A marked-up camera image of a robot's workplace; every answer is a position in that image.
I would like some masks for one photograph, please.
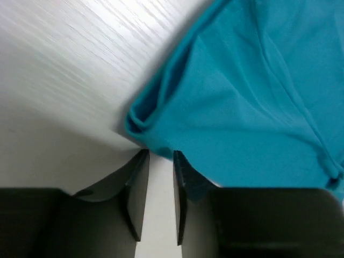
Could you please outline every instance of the garment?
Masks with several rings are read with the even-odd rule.
[[[217,0],[133,103],[128,133],[226,187],[344,185],[344,1]]]

